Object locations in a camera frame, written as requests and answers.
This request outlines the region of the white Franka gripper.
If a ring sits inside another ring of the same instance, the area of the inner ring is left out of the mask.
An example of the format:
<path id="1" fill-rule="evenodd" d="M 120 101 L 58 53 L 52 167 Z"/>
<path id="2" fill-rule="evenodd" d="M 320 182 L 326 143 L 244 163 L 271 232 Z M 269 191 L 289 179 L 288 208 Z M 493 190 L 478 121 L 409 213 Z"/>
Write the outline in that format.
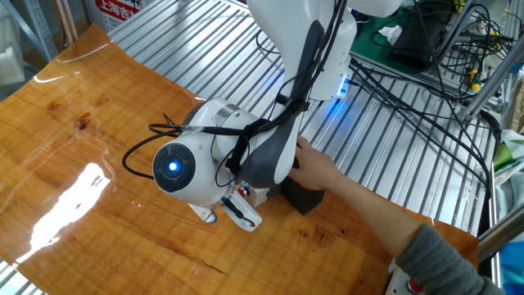
<path id="1" fill-rule="evenodd" d="M 238 192 L 222 197 L 220 205 L 228 217 L 247 232 L 253 232 L 262 222 L 261 216 Z"/>

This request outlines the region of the bare human hand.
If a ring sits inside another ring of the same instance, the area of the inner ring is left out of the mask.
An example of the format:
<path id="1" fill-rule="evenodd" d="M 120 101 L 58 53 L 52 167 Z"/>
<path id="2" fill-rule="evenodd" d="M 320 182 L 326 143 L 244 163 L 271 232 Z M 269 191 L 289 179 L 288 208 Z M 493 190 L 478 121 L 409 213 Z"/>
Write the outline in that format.
<path id="1" fill-rule="evenodd" d="M 337 169 L 332 158 L 315 148 L 303 137 L 297 139 L 297 168 L 292 168 L 289 177 L 309 190 L 334 191 L 346 177 Z"/>

